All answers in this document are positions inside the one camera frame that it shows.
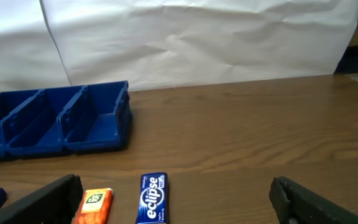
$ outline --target white paper sheet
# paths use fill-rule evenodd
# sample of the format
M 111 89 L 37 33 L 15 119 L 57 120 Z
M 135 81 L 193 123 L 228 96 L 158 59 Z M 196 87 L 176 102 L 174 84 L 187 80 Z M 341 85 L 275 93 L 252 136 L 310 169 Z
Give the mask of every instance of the white paper sheet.
M 70 85 L 37 0 L 0 0 L 0 91 Z
M 44 0 L 73 85 L 131 90 L 329 74 L 358 0 Z

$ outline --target wooden table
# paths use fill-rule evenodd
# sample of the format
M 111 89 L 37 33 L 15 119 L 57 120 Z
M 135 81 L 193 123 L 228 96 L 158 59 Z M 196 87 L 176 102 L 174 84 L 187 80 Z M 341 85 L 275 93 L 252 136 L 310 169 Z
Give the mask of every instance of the wooden table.
M 7 204 L 69 173 L 115 190 L 109 223 L 134 223 L 140 175 L 165 171 L 172 224 L 278 223 L 284 175 L 358 214 L 358 83 L 289 78 L 131 93 L 130 144 L 117 152 L 0 163 Z

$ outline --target orange tic tac box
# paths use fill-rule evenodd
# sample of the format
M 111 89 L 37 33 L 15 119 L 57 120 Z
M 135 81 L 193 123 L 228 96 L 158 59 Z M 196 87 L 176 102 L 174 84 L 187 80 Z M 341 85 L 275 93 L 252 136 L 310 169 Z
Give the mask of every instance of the orange tic tac box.
M 85 191 L 74 224 L 106 224 L 110 212 L 112 189 Z

